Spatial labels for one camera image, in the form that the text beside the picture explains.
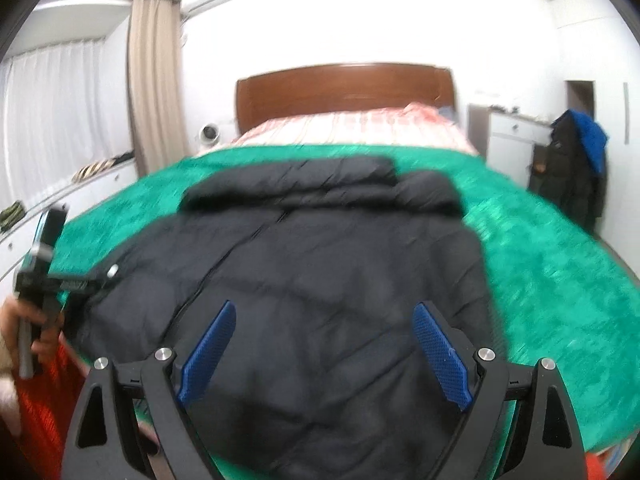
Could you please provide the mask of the black puffer jacket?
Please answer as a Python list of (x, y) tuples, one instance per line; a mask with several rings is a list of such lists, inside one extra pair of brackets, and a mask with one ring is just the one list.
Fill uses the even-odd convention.
[(65, 335), (139, 361), (190, 342), (226, 303), (236, 327), (189, 414), (207, 451), (280, 479), (422, 479), (458, 426), (411, 328), (429, 301), (494, 342), (477, 235), (446, 174), (386, 157), (217, 172), (115, 248)]

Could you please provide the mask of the green camouflage item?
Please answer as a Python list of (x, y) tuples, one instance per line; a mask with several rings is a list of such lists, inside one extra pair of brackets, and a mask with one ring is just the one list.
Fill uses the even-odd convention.
[(0, 231), (2, 233), (9, 232), (25, 216), (26, 208), (20, 200), (17, 200), (0, 212)]

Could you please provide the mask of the small white fan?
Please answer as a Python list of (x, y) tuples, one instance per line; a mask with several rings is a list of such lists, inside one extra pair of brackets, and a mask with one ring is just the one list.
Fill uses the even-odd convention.
[(200, 143), (204, 148), (212, 148), (220, 140), (219, 128), (214, 124), (206, 125), (200, 132)]

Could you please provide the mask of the blue garment on chair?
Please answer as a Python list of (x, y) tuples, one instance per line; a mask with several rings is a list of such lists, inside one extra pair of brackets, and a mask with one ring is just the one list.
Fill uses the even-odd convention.
[(580, 142), (593, 171), (600, 176), (605, 170), (605, 148), (608, 136), (589, 115), (570, 110)]

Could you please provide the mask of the white wardrobe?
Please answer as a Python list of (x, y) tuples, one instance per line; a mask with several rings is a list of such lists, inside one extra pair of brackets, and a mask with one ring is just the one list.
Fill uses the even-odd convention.
[(610, 0), (566, 0), (567, 76), (594, 83), (608, 135), (608, 195), (599, 235), (639, 272), (639, 45)]

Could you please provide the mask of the white sheer curtain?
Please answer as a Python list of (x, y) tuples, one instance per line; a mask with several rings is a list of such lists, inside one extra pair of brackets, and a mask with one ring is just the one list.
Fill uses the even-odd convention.
[(132, 149), (126, 41), (81, 41), (1, 63), (1, 206), (30, 208), (92, 162)]

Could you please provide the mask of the pink striped bed sheet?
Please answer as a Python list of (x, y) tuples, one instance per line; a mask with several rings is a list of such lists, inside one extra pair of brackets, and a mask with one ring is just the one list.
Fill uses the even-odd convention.
[(438, 148), (476, 156), (466, 134), (435, 107), (412, 102), (403, 108), (334, 112), (270, 119), (242, 134), (234, 146), (361, 144)]

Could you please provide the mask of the green plush blanket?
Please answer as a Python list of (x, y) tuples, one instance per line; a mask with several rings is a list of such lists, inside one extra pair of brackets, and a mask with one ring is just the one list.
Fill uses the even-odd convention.
[(386, 157), (398, 174), (434, 170), (457, 189), (463, 224), (480, 240), (499, 356), (552, 358), (582, 440), (597, 450), (639, 427), (639, 289), (610, 255), (546, 200), (479, 158), (436, 148), (290, 145), (228, 148), (178, 162), (66, 224), (58, 272), (96, 266), (151, 223), (175, 214), (192, 186), (217, 172), (287, 160)]

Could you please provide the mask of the striped cushion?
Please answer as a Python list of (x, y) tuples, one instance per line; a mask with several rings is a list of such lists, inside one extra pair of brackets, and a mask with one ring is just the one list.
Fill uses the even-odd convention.
[(108, 158), (98, 160), (97, 162), (92, 162), (91, 164), (83, 166), (73, 174), (72, 182), (84, 182), (85, 180), (88, 180), (103, 171), (111, 169), (114, 166), (115, 162), (116, 159)]

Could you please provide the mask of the orange red garment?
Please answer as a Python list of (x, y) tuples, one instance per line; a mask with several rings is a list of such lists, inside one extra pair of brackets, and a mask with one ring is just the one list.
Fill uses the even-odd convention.
[(61, 478), (64, 446), (70, 421), (85, 375), (64, 344), (42, 372), (21, 379), (17, 372), (9, 378), (17, 393), (20, 433), (14, 438), (17, 448), (40, 479)]

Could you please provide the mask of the beige curtain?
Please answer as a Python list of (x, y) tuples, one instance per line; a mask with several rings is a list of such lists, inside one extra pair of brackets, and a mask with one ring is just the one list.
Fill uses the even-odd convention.
[(128, 107), (141, 177), (191, 153), (182, 98), (177, 0), (132, 0), (127, 41)]

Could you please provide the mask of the white window drawer cabinet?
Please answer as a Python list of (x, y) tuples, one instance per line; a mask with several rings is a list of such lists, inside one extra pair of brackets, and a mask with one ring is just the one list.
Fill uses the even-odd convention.
[(14, 275), (20, 268), (24, 255), (32, 247), (40, 217), (52, 206), (64, 206), (66, 220), (73, 220), (86, 211), (102, 204), (138, 180), (134, 159), (126, 160), (88, 180), (72, 184), (45, 202), (32, 208), (26, 216), (8, 232), (1, 234), (1, 299), (13, 290)]

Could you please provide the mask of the white desk with drawer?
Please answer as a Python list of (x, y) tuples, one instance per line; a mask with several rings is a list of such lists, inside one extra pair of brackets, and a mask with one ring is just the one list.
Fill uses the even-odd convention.
[(469, 141), (486, 165), (528, 188), (538, 146), (550, 141), (552, 128), (544, 122), (491, 107), (468, 107)]

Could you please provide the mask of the brown wooden headboard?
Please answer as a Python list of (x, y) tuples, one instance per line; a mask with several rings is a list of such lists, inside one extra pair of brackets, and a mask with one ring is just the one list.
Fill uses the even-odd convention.
[(456, 108), (451, 70), (405, 63), (315, 65), (241, 79), (235, 90), (241, 134), (270, 119), (403, 108), (412, 102)]

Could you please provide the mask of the white air conditioner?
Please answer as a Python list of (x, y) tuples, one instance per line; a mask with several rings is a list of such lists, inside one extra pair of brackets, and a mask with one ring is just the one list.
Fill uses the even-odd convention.
[(184, 20), (188, 20), (230, 1), (233, 0), (182, 0), (181, 16)]

